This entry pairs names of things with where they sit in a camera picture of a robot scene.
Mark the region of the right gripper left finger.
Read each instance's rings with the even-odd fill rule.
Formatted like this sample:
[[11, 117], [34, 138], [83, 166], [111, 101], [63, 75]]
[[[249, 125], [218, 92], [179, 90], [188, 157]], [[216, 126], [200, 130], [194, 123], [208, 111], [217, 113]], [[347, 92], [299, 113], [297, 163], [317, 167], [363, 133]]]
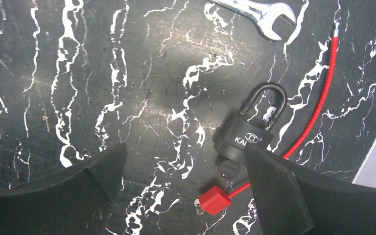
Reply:
[[99, 235], [127, 160], [119, 143], [57, 172], [0, 189], [0, 235]]

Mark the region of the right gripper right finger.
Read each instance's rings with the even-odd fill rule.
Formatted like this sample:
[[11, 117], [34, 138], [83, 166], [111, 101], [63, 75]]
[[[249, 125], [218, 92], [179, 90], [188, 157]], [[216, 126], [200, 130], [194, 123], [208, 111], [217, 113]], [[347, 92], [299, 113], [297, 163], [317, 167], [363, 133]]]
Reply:
[[297, 165], [255, 144], [244, 157], [265, 235], [376, 235], [376, 188]]

